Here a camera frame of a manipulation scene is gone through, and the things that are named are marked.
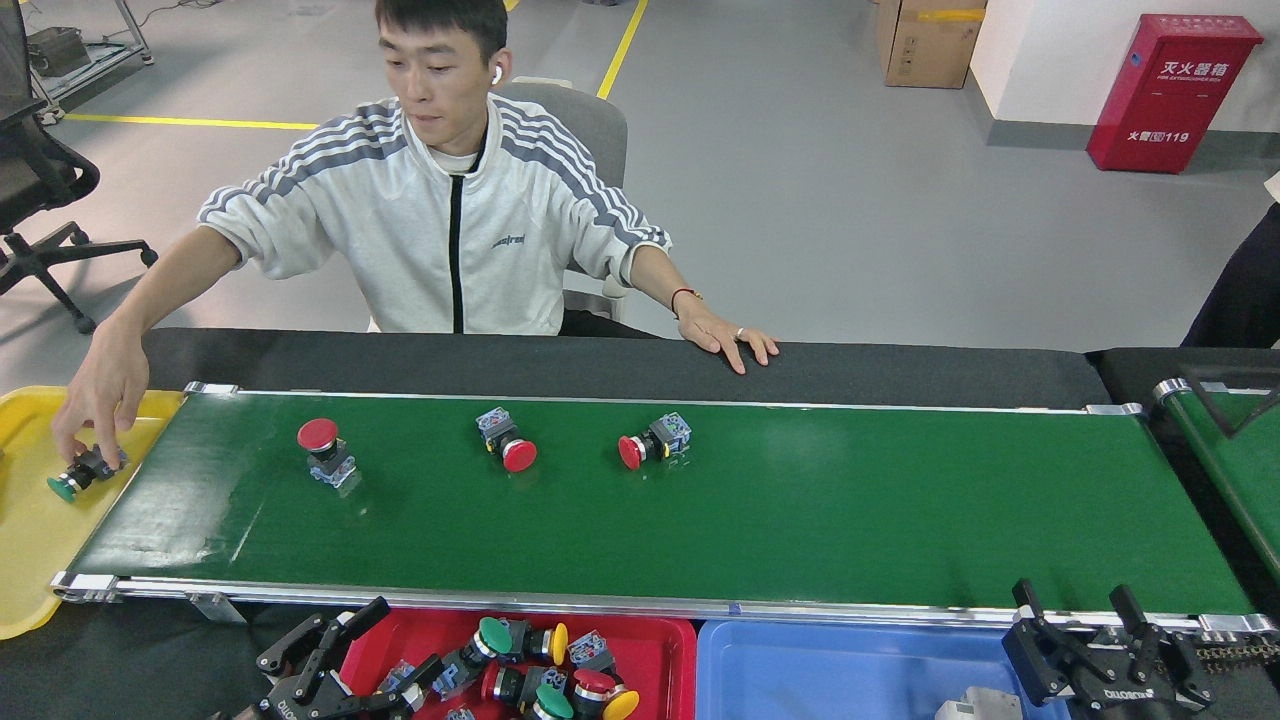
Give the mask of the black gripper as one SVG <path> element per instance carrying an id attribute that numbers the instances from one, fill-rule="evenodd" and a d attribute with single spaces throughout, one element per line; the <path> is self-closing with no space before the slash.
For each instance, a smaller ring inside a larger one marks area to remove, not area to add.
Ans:
<path id="1" fill-rule="evenodd" d="M 1152 621 L 1129 585 L 1108 596 L 1126 633 L 1125 650 L 1085 647 L 1100 674 L 1076 660 L 1076 639 L 1047 621 L 1028 578 L 1014 584 L 1012 597 L 1018 610 L 1002 647 L 1034 706 L 1064 700 L 1073 719 L 1188 719 L 1213 703 L 1190 639 Z"/>
<path id="2" fill-rule="evenodd" d="M 335 670 L 349 646 L 387 618 L 390 606 L 378 596 L 355 612 L 325 619 L 316 612 L 301 621 L 261 652 L 256 669 L 271 682 L 291 678 L 302 689 L 317 689 L 303 702 L 294 691 L 274 689 L 251 702 L 233 719 L 411 719 L 425 703 L 444 664 L 436 653 L 417 665 L 401 661 L 388 674 L 390 683 L 374 694 L 349 696 L 340 683 L 325 683 L 325 673 Z"/>

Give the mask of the person's right hand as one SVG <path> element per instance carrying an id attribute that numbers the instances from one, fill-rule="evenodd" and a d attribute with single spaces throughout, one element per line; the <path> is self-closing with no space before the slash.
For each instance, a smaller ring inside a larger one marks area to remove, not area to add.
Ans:
<path id="1" fill-rule="evenodd" d="M 52 439 L 64 462 L 70 464 L 87 451 L 88 446 L 77 433 L 90 428 L 108 465 L 120 466 L 119 434 L 133 427 L 148 387 L 143 332 L 142 325 L 118 315 L 97 327 L 51 424 Z"/>

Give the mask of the person's left hand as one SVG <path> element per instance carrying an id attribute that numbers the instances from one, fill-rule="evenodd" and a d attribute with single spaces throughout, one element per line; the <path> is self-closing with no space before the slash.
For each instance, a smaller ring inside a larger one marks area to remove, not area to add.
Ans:
<path id="1" fill-rule="evenodd" d="M 735 374 L 748 373 L 748 360 L 768 366 L 780 355 L 778 340 L 764 331 L 723 319 L 692 293 L 677 293 L 675 300 L 680 336 L 708 354 L 722 356 Z"/>

